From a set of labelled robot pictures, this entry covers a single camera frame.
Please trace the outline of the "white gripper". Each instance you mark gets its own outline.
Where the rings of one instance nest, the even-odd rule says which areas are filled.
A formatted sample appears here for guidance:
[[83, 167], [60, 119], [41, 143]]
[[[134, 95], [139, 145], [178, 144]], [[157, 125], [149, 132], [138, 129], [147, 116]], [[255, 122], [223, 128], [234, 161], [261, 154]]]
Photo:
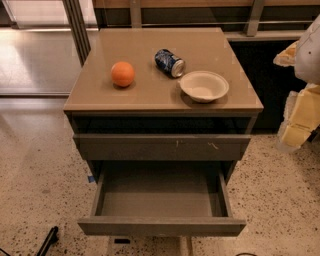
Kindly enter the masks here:
[[277, 134], [278, 149], [291, 153], [300, 149], [320, 125], [320, 15], [298, 42], [275, 56], [273, 63], [282, 67], [295, 65], [296, 77], [309, 83], [300, 92], [289, 93]]

